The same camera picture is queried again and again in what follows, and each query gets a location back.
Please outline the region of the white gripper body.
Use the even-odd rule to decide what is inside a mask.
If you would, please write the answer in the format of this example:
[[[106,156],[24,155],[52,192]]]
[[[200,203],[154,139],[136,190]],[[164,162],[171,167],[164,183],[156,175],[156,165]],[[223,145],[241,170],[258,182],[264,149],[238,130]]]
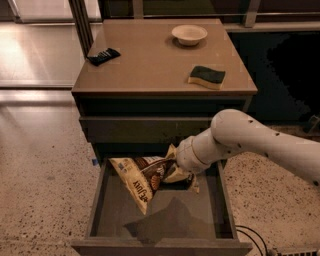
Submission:
[[[176,149],[176,162],[183,170],[199,174],[207,169],[207,165],[196,156],[193,141],[194,136],[190,136],[180,142]]]

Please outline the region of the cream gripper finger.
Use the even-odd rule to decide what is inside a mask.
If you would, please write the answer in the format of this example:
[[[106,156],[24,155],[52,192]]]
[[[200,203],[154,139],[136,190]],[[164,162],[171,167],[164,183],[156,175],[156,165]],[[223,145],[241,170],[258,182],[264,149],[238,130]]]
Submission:
[[[183,180],[189,180],[193,177],[190,171],[186,171],[177,165],[172,165],[163,178],[164,183],[175,183]]]

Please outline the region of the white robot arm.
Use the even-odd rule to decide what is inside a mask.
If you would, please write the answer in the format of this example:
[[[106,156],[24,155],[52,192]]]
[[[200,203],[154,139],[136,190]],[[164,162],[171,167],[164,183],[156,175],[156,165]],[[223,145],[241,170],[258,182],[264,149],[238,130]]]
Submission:
[[[218,112],[207,130],[181,141],[175,162],[184,171],[199,174],[242,152],[264,156],[316,188],[320,186],[319,142],[272,130],[235,109]]]

